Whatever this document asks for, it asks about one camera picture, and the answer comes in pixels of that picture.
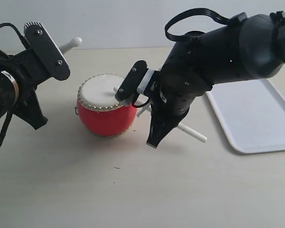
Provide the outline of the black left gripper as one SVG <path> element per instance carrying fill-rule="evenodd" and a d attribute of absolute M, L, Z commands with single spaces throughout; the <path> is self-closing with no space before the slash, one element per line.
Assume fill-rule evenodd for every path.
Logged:
<path fill-rule="evenodd" d="M 5 113 L 16 115 L 35 130 L 46 125 L 36 88 L 49 78 L 30 44 L 15 55 L 0 50 L 0 118 Z"/>

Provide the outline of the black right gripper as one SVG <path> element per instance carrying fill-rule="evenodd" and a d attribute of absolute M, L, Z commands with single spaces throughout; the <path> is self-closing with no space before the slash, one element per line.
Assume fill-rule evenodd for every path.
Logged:
<path fill-rule="evenodd" d="M 201 60 L 211 32 L 187 32 L 192 41 L 176 41 L 158 72 L 152 98 L 150 131 L 147 145 L 157 148 L 190 109 L 191 103 L 213 87 L 203 73 Z"/>

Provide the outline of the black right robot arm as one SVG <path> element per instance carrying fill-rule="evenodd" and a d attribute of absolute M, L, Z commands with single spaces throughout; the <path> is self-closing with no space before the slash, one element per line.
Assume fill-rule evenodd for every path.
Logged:
<path fill-rule="evenodd" d="M 152 117 L 146 143 L 156 148 L 188 114 L 196 97 L 214 85 L 271 78 L 285 64 L 285 14 L 231 18 L 207 8 L 186 10 L 167 22 L 168 31 L 177 22 L 206 16 L 221 27 L 210 32 L 166 32 L 174 46 L 161 69 L 155 73 L 150 94 Z"/>

